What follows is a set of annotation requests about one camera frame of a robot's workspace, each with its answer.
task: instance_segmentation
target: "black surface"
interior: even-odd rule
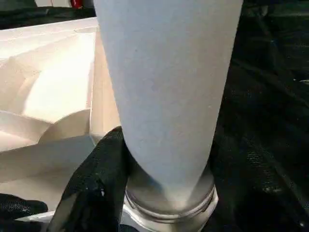
[[[35,0],[0,0],[0,11],[13,11],[36,6]]]
[[[211,151],[219,203],[204,231],[309,231],[309,3],[265,16],[245,7]]]

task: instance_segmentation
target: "gloved hand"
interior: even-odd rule
[[[15,219],[45,213],[47,205],[40,201],[27,201],[19,197],[0,194],[0,231],[1,232],[39,232],[38,222],[22,222]]]
[[[109,132],[75,171],[48,232],[136,232],[119,226],[130,154],[122,129]]]

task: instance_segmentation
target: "black nitrile glove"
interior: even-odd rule
[[[47,205],[43,202],[27,201],[13,195],[0,194],[0,231],[39,232],[41,230],[41,223],[22,222],[15,219],[47,211]]]

